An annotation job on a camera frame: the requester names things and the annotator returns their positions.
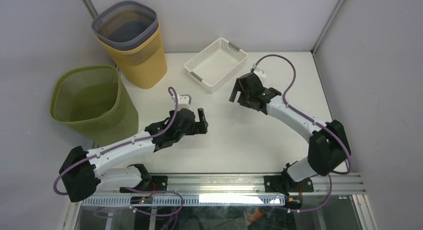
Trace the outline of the white perforated plastic basket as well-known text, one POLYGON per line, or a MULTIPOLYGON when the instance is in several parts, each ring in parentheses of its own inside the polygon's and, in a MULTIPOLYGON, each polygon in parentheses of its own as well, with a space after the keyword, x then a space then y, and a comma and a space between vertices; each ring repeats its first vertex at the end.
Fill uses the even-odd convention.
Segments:
POLYGON ((187 75, 209 94, 216 93, 241 71, 248 54, 220 37, 184 64, 187 75))

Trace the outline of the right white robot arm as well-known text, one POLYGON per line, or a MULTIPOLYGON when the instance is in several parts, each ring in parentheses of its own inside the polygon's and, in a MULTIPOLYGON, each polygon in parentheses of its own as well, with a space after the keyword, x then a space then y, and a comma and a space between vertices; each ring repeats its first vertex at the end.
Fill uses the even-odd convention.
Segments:
POLYGON ((236 79, 229 100, 280 120, 309 144, 306 157, 287 164, 279 179, 270 181, 271 191, 293 193, 305 179, 325 176, 351 156, 345 129, 339 121, 321 123, 290 104, 280 91, 264 87, 253 72, 236 79))

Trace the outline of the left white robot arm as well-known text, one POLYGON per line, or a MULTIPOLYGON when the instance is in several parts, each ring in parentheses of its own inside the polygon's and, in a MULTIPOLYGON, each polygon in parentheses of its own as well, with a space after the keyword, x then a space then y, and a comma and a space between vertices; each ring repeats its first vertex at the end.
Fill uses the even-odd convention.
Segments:
POLYGON ((132 164, 125 168, 117 166, 142 155, 157 152, 173 146, 184 136, 206 134, 208 122, 202 108, 198 114, 187 108, 171 110, 163 121, 152 123, 132 137, 90 150, 82 146, 73 148, 59 169, 71 202, 79 202, 96 191, 119 189, 126 193, 134 189, 146 192, 151 177, 143 164, 132 164))

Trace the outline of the grey slatted waste bin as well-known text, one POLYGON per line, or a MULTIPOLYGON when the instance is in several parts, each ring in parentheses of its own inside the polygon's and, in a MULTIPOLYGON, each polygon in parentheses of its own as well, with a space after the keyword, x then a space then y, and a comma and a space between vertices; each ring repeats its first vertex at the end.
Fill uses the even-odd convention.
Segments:
POLYGON ((158 29, 156 12, 132 0, 121 1, 94 18, 93 32, 104 44, 117 50, 132 50, 158 29))

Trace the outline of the green slatted waste bin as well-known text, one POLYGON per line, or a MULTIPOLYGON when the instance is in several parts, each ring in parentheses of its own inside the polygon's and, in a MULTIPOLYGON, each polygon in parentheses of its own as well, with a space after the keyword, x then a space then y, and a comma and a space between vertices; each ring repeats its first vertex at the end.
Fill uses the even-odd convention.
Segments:
POLYGON ((109 65, 77 68, 57 81, 50 115, 58 123, 106 146, 138 133, 139 115, 118 70, 109 65))

